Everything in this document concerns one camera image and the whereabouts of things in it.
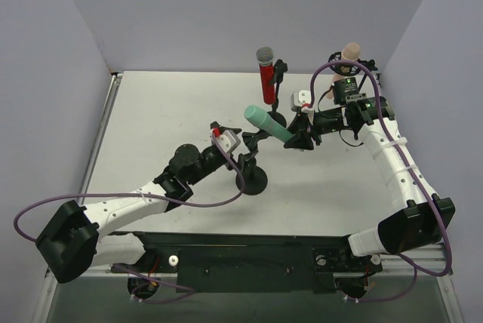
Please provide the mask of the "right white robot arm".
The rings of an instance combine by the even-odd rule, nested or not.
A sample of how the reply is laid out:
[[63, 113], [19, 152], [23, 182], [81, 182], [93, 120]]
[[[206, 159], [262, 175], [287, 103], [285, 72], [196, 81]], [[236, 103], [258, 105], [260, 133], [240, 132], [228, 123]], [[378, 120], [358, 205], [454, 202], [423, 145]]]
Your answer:
[[400, 135], [392, 107], [380, 94], [367, 97], [353, 77], [332, 84], [335, 108], [316, 112], [314, 90], [291, 95], [285, 147], [312, 150], [324, 134], [353, 132], [369, 151], [391, 196], [392, 214], [374, 228], [348, 237], [357, 257], [400, 254], [435, 243], [449, 244], [447, 227], [455, 213], [450, 198], [440, 198], [417, 167]]

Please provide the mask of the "red glitter microphone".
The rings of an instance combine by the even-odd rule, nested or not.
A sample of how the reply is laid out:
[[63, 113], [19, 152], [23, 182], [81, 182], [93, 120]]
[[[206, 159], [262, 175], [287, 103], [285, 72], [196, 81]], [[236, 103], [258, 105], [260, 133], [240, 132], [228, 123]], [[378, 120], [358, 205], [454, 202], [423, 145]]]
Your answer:
[[259, 63], [263, 102], [272, 105], [275, 102], [275, 86], [271, 83], [274, 76], [273, 50], [269, 47], [261, 47], [256, 52], [256, 58]]

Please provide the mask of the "mint green microphone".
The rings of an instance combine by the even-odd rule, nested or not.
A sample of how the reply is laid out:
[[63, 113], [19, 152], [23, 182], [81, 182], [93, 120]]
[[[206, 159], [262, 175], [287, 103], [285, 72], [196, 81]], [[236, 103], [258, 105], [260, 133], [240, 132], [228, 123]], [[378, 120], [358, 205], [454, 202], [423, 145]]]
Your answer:
[[286, 127], [283, 127], [268, 112], [259, 106], [250, 105], [245, 109], [245, 119], [254, 127], [259, 128], [283, 143], [288, 142], [294, 134]]

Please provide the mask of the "black round-base clip stand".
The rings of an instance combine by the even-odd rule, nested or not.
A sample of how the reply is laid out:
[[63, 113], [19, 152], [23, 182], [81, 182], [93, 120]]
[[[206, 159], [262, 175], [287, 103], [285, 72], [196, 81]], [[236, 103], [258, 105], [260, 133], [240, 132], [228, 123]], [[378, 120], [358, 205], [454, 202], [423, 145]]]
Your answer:
[[285, 117], [278, 111], [279, 107], [279, 90], [284, 80], [284, 75], [288, 71], [288, 65], [282, 60], [276, 60], [273, 65], [273, 77], [269, 84], [275, 88], [275, 102], [271, 105], [271, 110], [268, 114], [283, 127], [287, 126]]

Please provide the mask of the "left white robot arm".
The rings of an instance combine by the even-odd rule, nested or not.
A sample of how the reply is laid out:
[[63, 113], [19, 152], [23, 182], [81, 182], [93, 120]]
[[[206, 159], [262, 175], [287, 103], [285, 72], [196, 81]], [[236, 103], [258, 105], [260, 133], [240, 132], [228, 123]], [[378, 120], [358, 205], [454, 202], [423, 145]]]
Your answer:
[[97, 193], [97, 202], [79, 205], [75, 196], [63, 197], [53, 217], [35, 239], [35, 246], [61, 283], [71, 282], [92, 266], [134, 265], [145, 254], [139, 238], [115, 231], [144, 217], [167, 213], [181, 205], [192, 206], [192, 186], [221, 167], [236, 173], [240, 194], [248, 193], [247, 168], [255, 163], [256, 146], [233, 157], [249, 135], [239, 128], [211, 124], [211, 145], [203, 150], [179, 146], [168, 165], [144, 186], [122, 193]]

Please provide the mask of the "black tripod shock-mount stand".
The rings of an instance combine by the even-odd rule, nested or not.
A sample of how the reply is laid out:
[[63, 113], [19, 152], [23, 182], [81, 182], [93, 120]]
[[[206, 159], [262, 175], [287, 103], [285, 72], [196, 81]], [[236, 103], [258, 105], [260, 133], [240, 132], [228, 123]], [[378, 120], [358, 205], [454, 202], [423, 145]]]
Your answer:
[[328, 62], [343, 61], [341, 64], [333, 65], [330, 69], [333, 71], [333, 82], [338, 82], [345, 78], [355, 77], [361, 72], [361, 66], [370, 72], [377, 72], [375, 60], [362, 60], [360, 57], [360, 47], [347, 45], [342, 51], [333, 53]]

